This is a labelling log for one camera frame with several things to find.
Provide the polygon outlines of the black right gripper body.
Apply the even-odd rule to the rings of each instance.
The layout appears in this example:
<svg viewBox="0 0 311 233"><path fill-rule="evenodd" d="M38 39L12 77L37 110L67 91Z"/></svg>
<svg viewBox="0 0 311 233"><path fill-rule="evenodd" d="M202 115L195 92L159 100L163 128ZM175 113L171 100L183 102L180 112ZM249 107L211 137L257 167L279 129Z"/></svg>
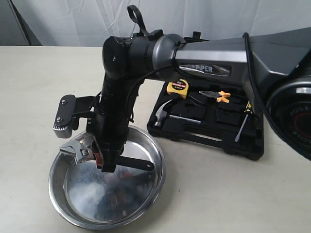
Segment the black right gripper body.
<svg viewBox="0 0 311 233"><path fill-rule="evenodd" d="M80 118L86 118L90 122L86 131L95 137L101 155L121 155L136 97L136 94L73 96L72 129L78 128Z"/></svg>

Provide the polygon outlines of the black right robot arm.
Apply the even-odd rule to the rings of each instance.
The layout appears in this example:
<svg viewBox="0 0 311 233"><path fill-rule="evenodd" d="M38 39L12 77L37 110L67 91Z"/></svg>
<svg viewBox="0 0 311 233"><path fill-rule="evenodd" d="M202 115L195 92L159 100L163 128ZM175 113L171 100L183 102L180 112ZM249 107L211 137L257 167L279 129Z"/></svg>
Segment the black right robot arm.
<svg viewBox="0 0 311 233"><path fill-rule="evenodd" d="M277 136L311 157L311 112L296 112L311 103L310 28L190 43L176 34L142 31L106 39L102 58L104 83L90 103L86 130L95 138L92 159L103 172L117 165L149 167L121 157L139 87L146 79L173 82L187 74L242 86L254 112L264 112Z"/></svg>

